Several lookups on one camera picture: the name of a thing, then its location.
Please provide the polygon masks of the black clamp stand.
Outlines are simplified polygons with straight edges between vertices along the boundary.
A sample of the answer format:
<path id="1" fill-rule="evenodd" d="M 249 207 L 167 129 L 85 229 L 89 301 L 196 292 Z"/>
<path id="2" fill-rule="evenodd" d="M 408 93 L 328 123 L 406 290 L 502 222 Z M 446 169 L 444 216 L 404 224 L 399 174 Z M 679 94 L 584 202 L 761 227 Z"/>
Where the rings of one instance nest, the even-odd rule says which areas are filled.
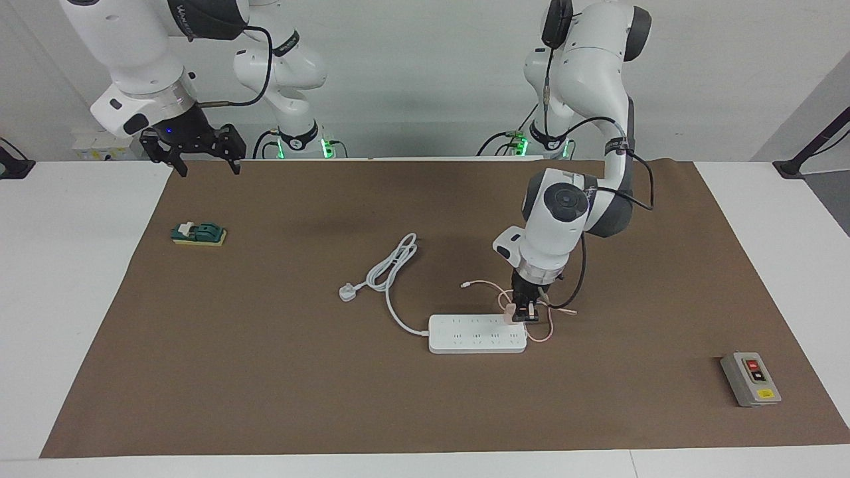
<path id="1" fill-rule="evenodd" d="M 30 160 L 17 146 L 0 136 L 0 181 L 27 178 L 36 164 L 36 161 Z"/>
<path id="2" fill-rule="evenodd" d="M 807 160 L 829 151 L 833 147 L 850 136 L 850 106 L 847 106 L 835 119 L 833 119 L 823 130 L 821 130 L 804 148 L 792 157 L 784 161 L 773 161 L 773 166 L 783 179 L 803 179 L 802 166 Z"/>

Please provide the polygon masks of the brown table mat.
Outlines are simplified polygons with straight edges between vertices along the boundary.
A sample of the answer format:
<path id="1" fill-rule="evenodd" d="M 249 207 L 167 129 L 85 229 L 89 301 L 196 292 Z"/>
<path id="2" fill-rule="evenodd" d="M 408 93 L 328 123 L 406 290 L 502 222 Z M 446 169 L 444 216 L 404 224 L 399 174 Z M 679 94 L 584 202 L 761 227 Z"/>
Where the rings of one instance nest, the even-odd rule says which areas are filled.
<path id="1" fill-rule="evenodd" d="M 171 175 L 43 457 L 455 453 L 850 443 L 846 426 L 697 169 L 651 163 L 656 208 L 589 237 L 552 338 L 512 355 L 444 355 L 413 329 L 493 313 L 541 161 L 199 161 Z M 220 247 L 173 243 L 183 222 Z M 720 366 L 757 352 L 782 402 L 739 406 Z"/>

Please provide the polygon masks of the grey on-off switch box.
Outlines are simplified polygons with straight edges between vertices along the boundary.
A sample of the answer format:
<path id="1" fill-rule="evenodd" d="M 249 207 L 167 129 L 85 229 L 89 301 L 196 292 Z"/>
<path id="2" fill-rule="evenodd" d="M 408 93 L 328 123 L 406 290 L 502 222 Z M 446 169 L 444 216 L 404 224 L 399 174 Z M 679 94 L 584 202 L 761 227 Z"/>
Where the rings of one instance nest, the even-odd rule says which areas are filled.
<path id="1" fill-rule="evenodd" d="M 735 351 L 720 358 L 734 398 L 744 408 L 780 404 L 782 396 L 757 352 Z"/>

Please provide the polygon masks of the white power strip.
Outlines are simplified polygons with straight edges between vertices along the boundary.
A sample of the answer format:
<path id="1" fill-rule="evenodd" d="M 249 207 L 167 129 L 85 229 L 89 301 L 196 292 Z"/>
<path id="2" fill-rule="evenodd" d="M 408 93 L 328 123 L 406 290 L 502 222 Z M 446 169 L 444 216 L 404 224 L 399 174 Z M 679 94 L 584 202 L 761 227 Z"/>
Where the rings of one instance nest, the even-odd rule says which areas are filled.
<path id="1" fill-rule="evenodd" d="M 500 314 L 439 314 L 429 317 L 428 348 L 437 355 L 522 353 L 525 325 Z"/>

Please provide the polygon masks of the white wall socket box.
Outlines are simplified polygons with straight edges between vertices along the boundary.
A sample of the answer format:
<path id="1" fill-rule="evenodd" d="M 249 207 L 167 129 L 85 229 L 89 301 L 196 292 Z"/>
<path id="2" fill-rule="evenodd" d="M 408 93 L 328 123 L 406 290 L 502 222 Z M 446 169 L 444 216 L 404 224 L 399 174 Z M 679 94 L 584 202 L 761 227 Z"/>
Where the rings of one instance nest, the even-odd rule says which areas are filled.
<path id="1" fill-rule="evenodd" d="M 72 152 L 81 161 L 136 161 L 131 138 L 118 138 L 109 132 L 79 132 Z"/>

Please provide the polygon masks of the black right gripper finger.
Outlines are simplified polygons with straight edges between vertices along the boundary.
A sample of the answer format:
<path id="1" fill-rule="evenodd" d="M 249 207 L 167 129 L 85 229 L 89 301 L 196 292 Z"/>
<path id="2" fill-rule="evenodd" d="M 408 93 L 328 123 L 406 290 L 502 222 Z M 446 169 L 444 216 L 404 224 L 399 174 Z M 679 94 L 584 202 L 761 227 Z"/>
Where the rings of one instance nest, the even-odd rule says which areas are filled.
<path id="1" fill-rule="evenodd" d="M 152 163 L 163 163 L 172 167 L 180 177 L 186 177 L 188 168 L 182 160 L 182 152 L 177 146 L 165 149 L 160 143 L 160 137 L 152 129 L 145 129 L 139 135 L 139 142 Z"/>
<path id="2" fill-rule="evenodd" d="M 226 161 L 234 175 L 242 171 L 246 144 L 233 124 L 225 124 L 216 130 L 216 157 Z"/>

